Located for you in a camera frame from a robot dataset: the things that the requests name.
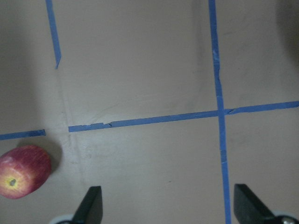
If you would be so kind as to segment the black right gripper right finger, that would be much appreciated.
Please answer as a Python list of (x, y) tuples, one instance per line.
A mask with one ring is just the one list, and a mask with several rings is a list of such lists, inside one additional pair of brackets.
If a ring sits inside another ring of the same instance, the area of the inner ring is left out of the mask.
[(234, 215), (240, 224), (297, 224), (289, 215), (275, 215), (246, 184), (234, 185)]

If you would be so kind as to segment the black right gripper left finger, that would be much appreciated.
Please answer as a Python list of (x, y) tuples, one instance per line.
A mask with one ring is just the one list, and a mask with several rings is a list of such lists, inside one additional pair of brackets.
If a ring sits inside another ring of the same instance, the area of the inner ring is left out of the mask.
[(103, 218), (101, 186), (92, 186), (76, 210), (73, 224), (100, 224)]

